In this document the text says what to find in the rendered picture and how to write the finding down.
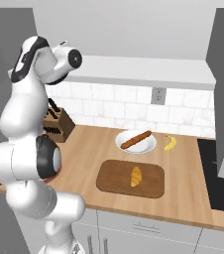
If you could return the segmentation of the brown wooden cutting board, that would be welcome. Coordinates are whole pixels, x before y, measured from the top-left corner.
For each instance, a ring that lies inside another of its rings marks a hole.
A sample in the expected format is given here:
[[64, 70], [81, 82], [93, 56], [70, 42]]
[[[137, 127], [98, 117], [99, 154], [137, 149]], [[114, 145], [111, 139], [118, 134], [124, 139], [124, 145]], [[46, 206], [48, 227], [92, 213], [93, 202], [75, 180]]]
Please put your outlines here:
[[[142, 180], [132, 187], [131, 178], [135, 167], [140, 169]], [[154, 164], [107, 160], [100, 167], [96, 186], [101, 191], [159, 198], [165, 193], [165, 171]]]

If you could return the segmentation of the golden croissant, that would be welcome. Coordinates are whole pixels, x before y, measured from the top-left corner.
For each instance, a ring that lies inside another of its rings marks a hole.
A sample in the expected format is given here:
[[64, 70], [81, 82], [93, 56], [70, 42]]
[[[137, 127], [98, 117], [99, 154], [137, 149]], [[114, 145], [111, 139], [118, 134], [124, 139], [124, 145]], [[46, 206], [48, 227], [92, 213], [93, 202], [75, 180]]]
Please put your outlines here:
[[131, 173], [131, 186], [136, 187], [142, 181], [142, 172], [139, 167], [135, 167]]

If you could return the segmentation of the long brown pastry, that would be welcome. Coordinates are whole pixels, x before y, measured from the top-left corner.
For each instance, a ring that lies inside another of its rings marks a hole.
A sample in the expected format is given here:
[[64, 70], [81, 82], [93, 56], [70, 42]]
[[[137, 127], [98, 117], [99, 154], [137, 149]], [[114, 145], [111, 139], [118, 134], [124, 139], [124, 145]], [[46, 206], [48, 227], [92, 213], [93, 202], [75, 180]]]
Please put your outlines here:
[[126, 142], [122, 143], [121, 149], [128, 149], [133, 145], [136, 145], [137, 143], [141, 142], [142, 140], [146, 139], [147, 137], [151, 136], [152, 132], [151, 131], [146, 131], [144, 133], [141, 133]]

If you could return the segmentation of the white round plate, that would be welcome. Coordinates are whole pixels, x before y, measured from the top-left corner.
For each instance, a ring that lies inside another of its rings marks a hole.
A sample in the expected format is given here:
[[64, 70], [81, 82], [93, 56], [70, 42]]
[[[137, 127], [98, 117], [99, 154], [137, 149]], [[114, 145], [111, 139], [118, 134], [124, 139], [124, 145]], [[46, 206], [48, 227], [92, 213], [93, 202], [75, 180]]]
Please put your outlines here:
[[116, 146], [123, 152], [129, 153], [129, 154], [146, 154], [152, 151], [156, 145], [157, 140], [153, 135], [150, 135], [149, 137], [145, 138], [144, 140], [138, 142], [137, 144], [130, 146], [127, 149], [122, 149], [121, 145], [131, 138], [139, 135], [142, 133], [140, 130], [126, 130], [117, 135], [115, 138], [115, 144]]

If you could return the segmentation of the wooden knife block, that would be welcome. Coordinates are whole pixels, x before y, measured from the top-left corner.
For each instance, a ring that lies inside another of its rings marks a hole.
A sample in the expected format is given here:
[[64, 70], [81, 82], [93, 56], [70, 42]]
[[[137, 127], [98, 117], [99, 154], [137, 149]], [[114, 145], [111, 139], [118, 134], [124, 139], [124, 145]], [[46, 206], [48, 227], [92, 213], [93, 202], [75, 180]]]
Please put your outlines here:
[[48, 111], [43, 120], [46, 134], [56, 143], [64, 143], [75, 127], [66, 111], [50, 98]]

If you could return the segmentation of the yellow banana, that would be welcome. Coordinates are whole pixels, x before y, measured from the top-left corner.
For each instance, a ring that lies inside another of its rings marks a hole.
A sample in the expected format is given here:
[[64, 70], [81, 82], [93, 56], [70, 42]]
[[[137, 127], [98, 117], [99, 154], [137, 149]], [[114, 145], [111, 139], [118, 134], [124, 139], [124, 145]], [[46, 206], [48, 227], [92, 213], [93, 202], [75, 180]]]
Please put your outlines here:
[[164, 147], [165, 151], [170, 151], [176, 144], [176, 139], [170, 135], [166, 135], [169, 138], [169, 143]]

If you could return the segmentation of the grey cupboard door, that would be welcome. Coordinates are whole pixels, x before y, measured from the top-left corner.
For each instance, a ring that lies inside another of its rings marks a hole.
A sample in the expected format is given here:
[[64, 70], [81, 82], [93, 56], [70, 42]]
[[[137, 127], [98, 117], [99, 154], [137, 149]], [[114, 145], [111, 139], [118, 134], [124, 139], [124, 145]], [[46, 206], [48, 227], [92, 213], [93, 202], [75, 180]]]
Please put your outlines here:
[[127, 233], [101, 227], [99, 229], [101, 253], [103, 239], [108, 239], [109, 254], [194, 254], [195, 245], [152, 236]]
[[92, 236], [92, 247], [94, 254], [100, 254], [99, 251], [99, 239], [98, 239], [98, 229], [96, 226], [82, 224], [82, 223], [74, 223], [72, 225], [72, 231], [76, 240], [83, 247], [85, 254], [88, 253], [88, 245], [87, 245], [87, 236]]

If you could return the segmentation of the grey drawer front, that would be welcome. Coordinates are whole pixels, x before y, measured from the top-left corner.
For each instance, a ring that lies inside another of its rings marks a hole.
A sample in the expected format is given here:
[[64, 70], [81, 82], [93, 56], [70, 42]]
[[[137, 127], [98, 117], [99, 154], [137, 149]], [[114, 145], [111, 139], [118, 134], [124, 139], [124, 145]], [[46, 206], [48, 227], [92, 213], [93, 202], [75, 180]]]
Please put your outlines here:
[[[127, 233], [135, 233], [145, 236], [152, 236], [165, 240], [173, 240], [182, 243], [195, 244], [198, 240], [201, 229], [199, 227], [182, 225], [172, 222], [148, 219], [144, 217], [131, 216], [107, 211], [97, 211], [98, 223], [107, 229], [120, 230]], [[161, 233], [148, 232], [133, 228], [133, 224], [154, 225], [161, 230]]]
[[224, 231], [203, 228], [197, 251], [206, 254], [224, 254]]

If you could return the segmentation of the black hob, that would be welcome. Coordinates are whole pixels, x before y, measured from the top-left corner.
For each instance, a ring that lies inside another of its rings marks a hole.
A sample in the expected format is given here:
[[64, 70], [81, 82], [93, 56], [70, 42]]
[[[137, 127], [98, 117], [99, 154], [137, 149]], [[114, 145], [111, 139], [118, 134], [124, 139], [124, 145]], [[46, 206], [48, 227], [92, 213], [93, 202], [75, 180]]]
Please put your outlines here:
[[198, 139], [197, 144], [210, 206], [224, 211], [224, 179], [217, 177], [216, 141]]

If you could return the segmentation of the grey wall socket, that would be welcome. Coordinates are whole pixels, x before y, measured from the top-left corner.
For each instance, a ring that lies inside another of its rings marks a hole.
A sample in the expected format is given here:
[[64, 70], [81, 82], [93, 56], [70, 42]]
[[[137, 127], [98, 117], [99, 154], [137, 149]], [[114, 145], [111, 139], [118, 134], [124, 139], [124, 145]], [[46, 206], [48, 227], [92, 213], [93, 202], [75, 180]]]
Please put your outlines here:
[[167, 90], [162, 87], [152, 88], [151, 103], [156, 105], [164, 105], [166, 103]]

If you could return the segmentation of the white wall cabinet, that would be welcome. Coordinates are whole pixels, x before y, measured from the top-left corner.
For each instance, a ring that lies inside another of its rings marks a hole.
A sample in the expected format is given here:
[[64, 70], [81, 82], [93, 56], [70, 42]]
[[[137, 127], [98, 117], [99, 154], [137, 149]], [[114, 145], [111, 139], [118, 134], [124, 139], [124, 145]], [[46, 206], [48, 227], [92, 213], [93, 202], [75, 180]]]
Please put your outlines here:
[[83, 55], [69, 79], [212, 90], [209, 0], [34, 0], [37, 32]]

